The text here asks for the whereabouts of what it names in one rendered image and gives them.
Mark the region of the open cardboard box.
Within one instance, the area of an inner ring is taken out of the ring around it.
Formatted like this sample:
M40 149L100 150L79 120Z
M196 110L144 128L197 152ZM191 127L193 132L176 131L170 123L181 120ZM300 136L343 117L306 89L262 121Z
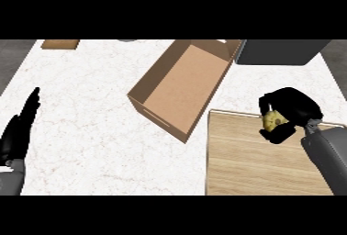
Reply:
M240 39L178 39L128 97L139 113L187 143L234 63Z

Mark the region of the pale wooden tray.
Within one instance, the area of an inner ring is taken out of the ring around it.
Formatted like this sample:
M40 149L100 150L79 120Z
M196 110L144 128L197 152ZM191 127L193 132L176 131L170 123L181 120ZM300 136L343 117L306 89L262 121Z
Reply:
M259 130L259 115L209 112L207 193L210 195L328 195L331 189L302 147L305 130L275 145Z

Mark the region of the dark grey appliance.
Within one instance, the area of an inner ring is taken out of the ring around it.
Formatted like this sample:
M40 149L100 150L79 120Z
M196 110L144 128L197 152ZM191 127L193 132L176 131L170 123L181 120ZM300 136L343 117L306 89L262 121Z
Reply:
M235 62L238 65L303 66L330 42L330 39L246 39Z

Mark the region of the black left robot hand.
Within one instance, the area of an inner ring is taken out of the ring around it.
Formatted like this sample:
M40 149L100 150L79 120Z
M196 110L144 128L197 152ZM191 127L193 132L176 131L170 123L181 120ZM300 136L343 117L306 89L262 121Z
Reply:
M40 105L40 88L36 88L26 100L23 112L12 117L0 137L0 166L8 166L8 161L26 158L30 131Z

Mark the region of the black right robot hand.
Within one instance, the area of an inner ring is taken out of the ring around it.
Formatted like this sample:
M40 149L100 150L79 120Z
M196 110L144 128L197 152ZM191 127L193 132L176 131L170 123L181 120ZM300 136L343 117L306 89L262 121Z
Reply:
M296 133L296 126L305 127L309 120L323 120L323 110L312 98L293 87L281 88L259 98L262 116L271 110L278 111L287 119L272 131L262 129L260 135L272 144L281 144Z

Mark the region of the yellow squash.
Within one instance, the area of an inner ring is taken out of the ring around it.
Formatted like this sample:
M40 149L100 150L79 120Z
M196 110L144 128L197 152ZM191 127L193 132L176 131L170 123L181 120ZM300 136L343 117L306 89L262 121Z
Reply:
M289 123L289 120L286 119L286 117L281 115L281 113L274 110L269 111L263 117L263 128L272 132L274 129L283 125Z

